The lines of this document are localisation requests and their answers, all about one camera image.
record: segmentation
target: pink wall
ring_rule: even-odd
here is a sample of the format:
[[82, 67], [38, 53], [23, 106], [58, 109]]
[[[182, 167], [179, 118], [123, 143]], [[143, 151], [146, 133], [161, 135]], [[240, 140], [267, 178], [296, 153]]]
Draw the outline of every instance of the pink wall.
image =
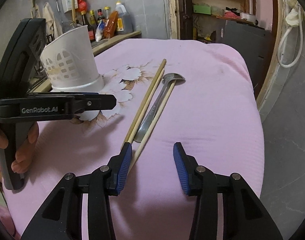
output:
[[256, 16], [259, 22], [259, 27], [271, 31], [272, 11], [272, 0], [256, 0]]

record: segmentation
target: beige towel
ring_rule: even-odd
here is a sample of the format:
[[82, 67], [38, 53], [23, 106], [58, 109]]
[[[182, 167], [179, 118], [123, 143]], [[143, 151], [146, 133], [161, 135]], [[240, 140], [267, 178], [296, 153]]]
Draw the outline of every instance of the beige towel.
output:
[[54, 12], [48, 2], [42, 8], [42, 16], [46, 19], [47, 35], [51, 34], [55, 39], [62, 35], [62, 27], [57, 23]]

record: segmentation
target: white hose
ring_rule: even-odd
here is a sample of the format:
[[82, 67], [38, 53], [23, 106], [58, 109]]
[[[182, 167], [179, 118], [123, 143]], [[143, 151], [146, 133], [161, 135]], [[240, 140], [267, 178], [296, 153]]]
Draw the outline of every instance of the white hose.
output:
[[281, 63], [281, 60], [280, 60], [280, 57], [281, 57], [280, 51], [281, 51], [282, 45], [283, 45], [283, 43], [285, 42], [285, 39], [286, 39], [287, 36], [289, 35], [290, 31], [293, 29], [292, 26], [290, 26], [290, 27], [287, 29], [285, 35], [282, 37], [282, 39], [281, 39], [281, 41], [280, 41], [279, 47], [278, 47], [278, 51], [277, 51], [277, 60], [278, 60], [279, 65], [282, 66], [282, 67], [284, 67], [284, 68], [289, 68], [289, 67], [294, 66], [294, 65], [298, 62], [298, 60], [299, 60], [299, 58], [300, 58], [300, 56], [301, 56], [302, 47], [303, 47], [303, 31], [302, 31], [301, 6], [300, 6], [300, 5], [298, 5], [298, 18], [299, 18], [299, 31], [300, 31], [300, 46], [299, 46], [299, 51], [298, 51], [297, 57], [294, 59], [294, 61], [293, 61], [292, 63], [290, 63], [290, 64], [288, 64], [288, 65], [282, 64], [282, 63]]

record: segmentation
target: metal spoon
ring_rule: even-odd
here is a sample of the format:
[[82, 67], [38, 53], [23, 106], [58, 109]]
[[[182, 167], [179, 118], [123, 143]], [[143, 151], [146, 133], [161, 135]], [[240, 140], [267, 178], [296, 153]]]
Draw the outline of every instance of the metal spoon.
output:
[[143, 122], [141, 123], [135, 137], [134, 137], [134, 141], [140, 143], [143, 139], [143, 137], [145, 136], [153, 118], [155, 117], [159, 105], [162, 102], [164, 96], [167, 93], [167, 90], [169, 89], [169, 83], [173, 80], [185, 80], [185, 78], [179, 74], [176, 73], [168, 73], [166, 75], [164, 75], [163, 80], [165, 81], [164, 86], [162, 87], [156, 101], [154, 102], [154, 104], [152, 105], [150, 111], [148, 112], [146, 118], [143, 120]]

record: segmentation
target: green box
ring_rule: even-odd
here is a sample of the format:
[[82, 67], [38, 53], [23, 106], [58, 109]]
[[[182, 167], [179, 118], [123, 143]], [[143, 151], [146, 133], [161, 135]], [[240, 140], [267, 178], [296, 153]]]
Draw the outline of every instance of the green box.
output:
[[193, 6], [194, 13], [203, 13], [203, 14], [211, 14], [210, 6], [203, 6], [203, 5], [194, 5]]

